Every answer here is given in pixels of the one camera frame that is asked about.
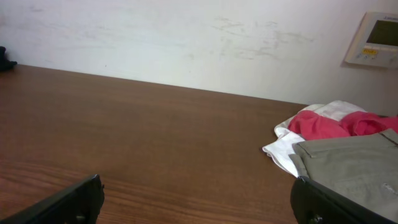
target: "wall control panel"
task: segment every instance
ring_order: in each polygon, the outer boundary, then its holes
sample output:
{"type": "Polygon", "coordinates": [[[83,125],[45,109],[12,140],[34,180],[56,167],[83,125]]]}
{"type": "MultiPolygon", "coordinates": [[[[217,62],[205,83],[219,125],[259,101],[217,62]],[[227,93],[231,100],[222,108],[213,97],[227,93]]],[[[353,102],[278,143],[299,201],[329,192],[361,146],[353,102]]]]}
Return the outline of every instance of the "wall control panel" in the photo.
{"type": "Polygon", "coordinates": [[[398,15],[367,12],[345,62],[398,68],[398,15]]]}

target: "red fabric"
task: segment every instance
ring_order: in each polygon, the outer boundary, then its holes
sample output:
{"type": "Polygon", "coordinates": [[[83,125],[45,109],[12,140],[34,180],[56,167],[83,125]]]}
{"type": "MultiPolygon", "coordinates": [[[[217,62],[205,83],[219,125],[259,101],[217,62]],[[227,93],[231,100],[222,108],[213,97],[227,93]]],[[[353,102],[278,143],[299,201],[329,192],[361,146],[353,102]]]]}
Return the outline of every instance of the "red fabric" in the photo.
{"type": "Polygon", "coordinates": [[[357,111],[345,116],[340,125],[351,136],[375,134],[389,128],[398,133],[398,116],[380,118],[374,113],[357,111]]]}
{"type": "Polygon", "coordinates": [[[338,122],[313,111],[300,111],[287,128],[306,140],[363,136],[389,128],[398,133],[398,116],[380,118],[374,113],[357,111],[338,122]]]}
{"type": "Polygon", "coordinates": [[[349,137],[338,121],[320,116],[313,111],[300,111],[287,127],[306,140],[349,137]]]}

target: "black object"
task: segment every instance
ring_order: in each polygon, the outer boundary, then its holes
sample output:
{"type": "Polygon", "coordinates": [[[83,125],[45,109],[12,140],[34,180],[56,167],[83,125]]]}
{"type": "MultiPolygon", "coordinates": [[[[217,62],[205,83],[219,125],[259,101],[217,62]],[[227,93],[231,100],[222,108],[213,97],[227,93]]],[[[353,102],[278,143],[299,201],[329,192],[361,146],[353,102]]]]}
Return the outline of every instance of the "black object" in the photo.
{"type": "Polygon", "coordinates": [[[10,62],[6,57],[6,48],[0,47],[0,72],[12,69],[17,62],[10,62]]]}
{"type": "Polygon", "coordinates": [[[94,224],[104,203],[104,185],[94,175],[0,221],[0,224],[94,224]]]}
{"type": "Polygon", "coordinates": [[[396,224],[308,177],[298,177],[290,195],[298,224],[396,224]]]}

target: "white cloth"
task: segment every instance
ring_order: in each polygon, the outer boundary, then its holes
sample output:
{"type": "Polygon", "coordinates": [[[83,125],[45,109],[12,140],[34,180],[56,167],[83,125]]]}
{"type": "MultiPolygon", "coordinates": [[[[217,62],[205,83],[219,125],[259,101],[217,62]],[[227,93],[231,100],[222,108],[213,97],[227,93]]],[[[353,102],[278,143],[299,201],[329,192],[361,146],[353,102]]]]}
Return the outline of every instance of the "white cloth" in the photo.
{"type": "MultiPolygon", "coordinates": [[[[340,100],[333,101],[327,105],[310,105],[302,110],[312,110],[321,116],[334,119],[336,121],[340,121],[347,114],[354,113],[355,111],[365,111],[358,106],[340,100]]],[[[297,169],[289,155],[295,154],[292,145],[305,141],[305,139],[299,134],[287,129],[287,126],[293,118],[294,117],[289,118],[275,127],[274,131],[278,140],[264,146],[262,150],[266,152],[281,169],[295,177],[298,177],[297,169]]]]}

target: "pile of clothes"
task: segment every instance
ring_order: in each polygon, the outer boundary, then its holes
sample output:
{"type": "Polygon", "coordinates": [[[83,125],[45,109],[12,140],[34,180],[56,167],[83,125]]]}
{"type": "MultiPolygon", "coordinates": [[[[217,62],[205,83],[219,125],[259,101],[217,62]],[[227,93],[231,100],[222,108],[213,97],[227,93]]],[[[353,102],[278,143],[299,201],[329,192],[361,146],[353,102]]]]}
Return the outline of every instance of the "pile of clothes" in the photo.
{"type": "Polygon", "coordinates": [[[381,118],[364,109],[336,100],[327,105],[310,105],[275,128],[276,142],[262,149],[284,171],[298,177],[297,168],[290,159],[295,154],[293,145],[298,142],[364,136],[387,129],[398,133],[398,116],[381,118]]]}
{"type": "Polygon", "coordinates": [[[304,108],[275,133],[263,150],[280,168],[398,222],[398,117],[334,101],[304,108]]]}

